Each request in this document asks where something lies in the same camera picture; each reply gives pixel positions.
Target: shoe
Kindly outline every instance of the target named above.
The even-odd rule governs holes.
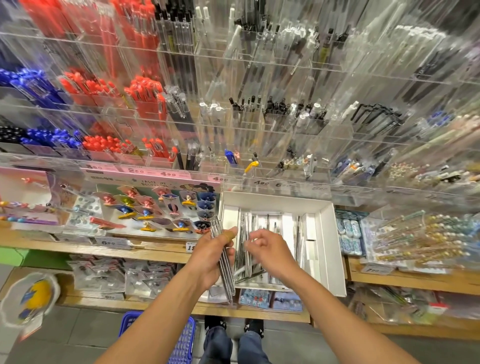
[[[209,329],[214,328],[215,326],[221,326],[225,330],[227,329],[227,323],[221,316],[209,316],[205,315],[205,332]]]
[[[243,331],[256,332],[263,339],[264,338],[264,321],[259,320],[257,318],[247,318],[245,320],[245,327],[243,328]]]

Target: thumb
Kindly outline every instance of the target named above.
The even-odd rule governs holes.
[[[252,254],[257,260],[260,260],[260,255],[262,254],[262,247],[266,245],[265,239],[257,239],[257,240],[247,240],[245,243],[245,249],[247,252]]]

